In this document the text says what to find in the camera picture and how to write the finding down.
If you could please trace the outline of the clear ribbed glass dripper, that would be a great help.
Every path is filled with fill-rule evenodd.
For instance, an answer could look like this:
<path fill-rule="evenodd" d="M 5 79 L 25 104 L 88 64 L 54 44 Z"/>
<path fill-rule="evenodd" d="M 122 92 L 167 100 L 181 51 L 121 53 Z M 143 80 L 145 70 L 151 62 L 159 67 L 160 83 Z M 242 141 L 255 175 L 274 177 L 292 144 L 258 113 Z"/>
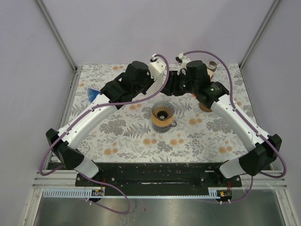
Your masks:
<path fill-rule="evenodd" d="M 151 109 L 151 120 L 154 124 L 165 127 L 174 121 L 174 107 L 165 101 L 156 102 Z"/>

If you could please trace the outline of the glass coffee server carafe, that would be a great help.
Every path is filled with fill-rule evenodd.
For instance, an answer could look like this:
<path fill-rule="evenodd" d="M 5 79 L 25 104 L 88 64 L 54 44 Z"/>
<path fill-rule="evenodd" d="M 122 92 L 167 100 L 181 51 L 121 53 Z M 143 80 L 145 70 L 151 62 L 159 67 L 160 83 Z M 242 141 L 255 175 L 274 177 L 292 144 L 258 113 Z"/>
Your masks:
<path fill-rule="evenodd" d="M 170 130 L 171 128 L 174 128 L 174 127 L 176 127 L 176 126 L 177 126 L 177 122 L 176 122 L 176 121 L 173 121 L 170 125 L 165 126 L 165 127 L 161 127 L 161 126 L 158 126 L 158 125 L 152 123 L 153 129 L 154 129 L 156 132 L 160 132 L 160 133 L 167 132 L 168 130 Z"/>

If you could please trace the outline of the white paper coffee filter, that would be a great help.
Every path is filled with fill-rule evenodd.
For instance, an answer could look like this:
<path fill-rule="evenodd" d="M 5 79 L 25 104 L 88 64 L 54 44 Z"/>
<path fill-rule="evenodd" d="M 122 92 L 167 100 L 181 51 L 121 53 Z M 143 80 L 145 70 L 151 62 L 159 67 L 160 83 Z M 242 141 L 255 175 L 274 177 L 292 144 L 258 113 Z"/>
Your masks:
<path fill-rule="evenodd" d="M 152 81 L 147 85 L 145 94 L 143 94 L 143 98 L 147 98 L 154 93 L 156 93 L 164 84 L 166 80 L 166 73 L 161 73 L 155 81 Z"/>

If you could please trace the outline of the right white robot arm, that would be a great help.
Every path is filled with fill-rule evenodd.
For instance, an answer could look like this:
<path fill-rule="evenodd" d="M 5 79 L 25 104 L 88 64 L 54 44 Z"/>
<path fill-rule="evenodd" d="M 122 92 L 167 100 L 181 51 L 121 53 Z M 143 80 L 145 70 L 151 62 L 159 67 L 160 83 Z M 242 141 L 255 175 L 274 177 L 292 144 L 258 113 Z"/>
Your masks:
<path fill-rule="evenodd" d="M 241 174 L 257 175 L 277 159 L 282 139 L 271 136 L 254 123 L 234 102 L 230 92 L 218 81 L 213 82 L 208 75 L 206 64 L 201 60 L 177 59 L 177 72 L 170 72 L 163 93 L 167 96 L 194 94 L 197 100 L 221 117 L 242 141 L 247 154 L 226 161 L 214 174 L 219 186 L 227 185 L 231 177 Z"/>

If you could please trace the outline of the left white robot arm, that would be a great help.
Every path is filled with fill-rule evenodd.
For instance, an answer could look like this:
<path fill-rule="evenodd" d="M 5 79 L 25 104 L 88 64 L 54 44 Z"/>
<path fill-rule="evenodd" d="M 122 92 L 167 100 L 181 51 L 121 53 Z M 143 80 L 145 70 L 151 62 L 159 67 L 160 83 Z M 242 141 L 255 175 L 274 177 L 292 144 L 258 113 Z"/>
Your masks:
<path fill-rule="evenodd" d="M 102 175 L 98 166 L 77 148 L 82 140 L 105 118 L 131 102 L 138 94 L 147 90 L 164 71 L 165 66 L 151 62 L 133 61 L 114 80 L 97 91 L 91 104 L 74 120 L 58 131 L 50 129 L 46 136 L 53 153 L 68 170 L 76 170 L 86 176 L 86 181 L 97 186 Z"/>

